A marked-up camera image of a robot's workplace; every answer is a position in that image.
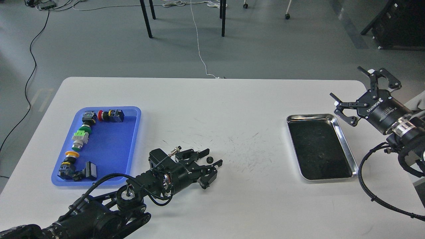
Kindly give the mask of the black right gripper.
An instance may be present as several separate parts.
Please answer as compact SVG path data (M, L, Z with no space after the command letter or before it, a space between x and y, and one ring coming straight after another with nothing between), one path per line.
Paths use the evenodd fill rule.
M363 94L358 102L343 102L335 94L329 95L335 100L334 113L352 127L356 127L360 118L366 120L381 134L388 135L392 132L392 125L399 118L410 118L413 112L390 95L387 90L379 89L379 79L388 81L387 88L396 91L402 88L401 82L385 68L366 71L358 66L357 70L365 74L370 80L370 88ZM355 110L357 116L347 116L344 110Z

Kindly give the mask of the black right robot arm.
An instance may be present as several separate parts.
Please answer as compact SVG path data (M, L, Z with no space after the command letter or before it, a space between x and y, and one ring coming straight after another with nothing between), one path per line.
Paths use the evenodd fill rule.
M402 169L418 178L424 177L424 119L419 118L407 106L392 97L391 92L402 88L401 82L385 68L379 70L357 69L370 80L370 88L356 101L343 102L331 93L335 100L334 113L347 124L355 127L360 119L365 119L381 134L387 135L385 142L378 144L363 157L358 169L358 179L364 192L381 206L424 221L425 217L401 210L376 196L366 186L362 167L364 162L376 151L397 153Z

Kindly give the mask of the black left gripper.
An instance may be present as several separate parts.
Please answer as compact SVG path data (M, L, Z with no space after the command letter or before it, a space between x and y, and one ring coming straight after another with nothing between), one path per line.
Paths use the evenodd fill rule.
M207 156L210 149L194 151L188 149L175 154L175 161L166 159L163 163L164 171L168 172L173 185L172 192L177 194L192 183L198 182L202 189L206 189L217 178L217 168L221 167L223 160L220 159L211 165L198 165L196 162Z

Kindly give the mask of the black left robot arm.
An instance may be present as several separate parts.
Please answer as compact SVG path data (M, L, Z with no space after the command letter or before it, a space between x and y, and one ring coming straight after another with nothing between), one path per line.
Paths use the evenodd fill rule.
M27 224L1 232L2 239L123 239L150 221L144 197L158 206L167 205L174 195L193 183L206 189L217 177L220 159L213 162L209 149L201 152L175 148L150 152L150 169L136 177L113 173L95 182L69 206L69 211L49 227ZM114 177L127 182L115 192L93 197L90 193Z

